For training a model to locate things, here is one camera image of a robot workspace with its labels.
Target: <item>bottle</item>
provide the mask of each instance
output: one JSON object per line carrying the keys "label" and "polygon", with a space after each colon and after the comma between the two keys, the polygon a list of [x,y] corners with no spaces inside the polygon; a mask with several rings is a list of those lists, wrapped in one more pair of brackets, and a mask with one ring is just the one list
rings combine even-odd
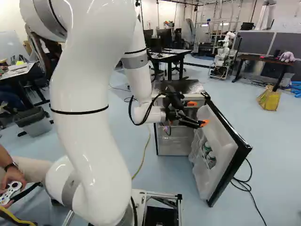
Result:
{"label": "bottle", "polygon": [[212,151],[211,146],[208,141],[203,146],[203,154],[204,154],[204,159],[206,159],[207,155]]}
{"label": "bottle", "polygon": [[206,162],[210,170],[216,165],[216,157],[213,155],[213,152],[207,155]]}

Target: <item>open fridge door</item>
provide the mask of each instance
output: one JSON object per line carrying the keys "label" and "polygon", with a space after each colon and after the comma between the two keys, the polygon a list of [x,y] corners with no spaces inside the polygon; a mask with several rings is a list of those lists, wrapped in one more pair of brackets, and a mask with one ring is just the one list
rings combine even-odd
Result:
{"label": "open fridge door", "polygon": [[234,130],[228,120],[202,93],[206,104],[198,110],[198,120],[209,120],[195,130],[189,160],[193,164],[198,191],[202,200],[212,207],[219,199],[252,147]]}

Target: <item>light blue floor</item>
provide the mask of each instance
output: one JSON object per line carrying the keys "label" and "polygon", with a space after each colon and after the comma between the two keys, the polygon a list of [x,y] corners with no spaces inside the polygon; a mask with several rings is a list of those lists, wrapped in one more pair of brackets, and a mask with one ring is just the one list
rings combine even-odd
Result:
{"label": "light blue floor", "polygon": [[[210,61],[192,59],[192,63],[210,65]],[[269,226],[301,225],[301,179],[300,179],[300,112],[301,100],[283,93],[277,112],[264,111],[256,97],[264,88],[231,83],[207,78],[207,69],[185,66],[184,76],[199,79],[211,95],[212,100],[231,122],[240,135],[254,149],[248,159],[253,166],[250,185]],[[125,76],[115,72],[111,85],[122,87]],[[130,97],[129,92],[109,92],[110,125],[116,142],[132,174],[138,168],[145,142],[148,138],[146,126],[134,126],[127,115],[127,103],[120,97]],[[19,129],[12,126],[1,131],[0,139],[12,155],[55,161],[63,155],[55,130],[37,138],[17,137]],[[133,181],[133,188],[148,191],[182,193],[183,225],[185,226],[261,226],[249,194],[229,185],[213,208],[207,207],[198,196],[196,183],[187,157],[158,157],[156,155],[153,129],[151,142],[141,172]],[[249,175],[247,164],[243,164],[236,177],[245,179]],[[19,218],[42,224],[59,226],[67,210],[52,207],[45,191],[38,190],[12,207]],[[85,226],[79,217],[72,226]]]}

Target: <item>white game controller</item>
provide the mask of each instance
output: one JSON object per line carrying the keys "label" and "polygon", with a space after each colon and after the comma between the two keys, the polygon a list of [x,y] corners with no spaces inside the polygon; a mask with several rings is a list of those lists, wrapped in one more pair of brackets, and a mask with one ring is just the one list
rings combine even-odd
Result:
{"label": "white game controller", "polygon": [[22,183],[18,181],[12,181],[6,185],[6,192],[0,195],[0,205],[4,206],[9,203],[12,195],[22,188]]}

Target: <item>gray cubicle partition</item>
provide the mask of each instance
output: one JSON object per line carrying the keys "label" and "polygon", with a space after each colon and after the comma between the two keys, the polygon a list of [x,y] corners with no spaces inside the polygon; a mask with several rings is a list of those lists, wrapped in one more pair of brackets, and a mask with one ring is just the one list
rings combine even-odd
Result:
{"label": "gray cubicle partition", "polygon": [[[294,53],[297,61],[294,66],[288,68],[289,73],[294,73],[292,80],[301,81],[301,33],[294,32],[274,32],[274,31],[239,31],[237,37],[242,37],[241,46],[239,49],[240,53],[251,53],[251,54],[267,54],[273,55],[275,50],[279,49],[281,52],[290,51]],[[234,43],[234,49],[238,48],[238,38]],[[251,66],[254,65],[258,68],[258,65],[262,64],[252,62]],[[244,69],[246,73],[250,73],[250,67]],[[263,63],[260,72],[254,70],[253,75],[257,75],[269,78],[278,78],[280,75],[281,66],[271,63]]]}
{"label": "gray cubicle partition", "polygon": [[267,54],[274,37],[274,32],[239,31],[233,49],[238,48],[238,38],[241,37],[239,52]]}

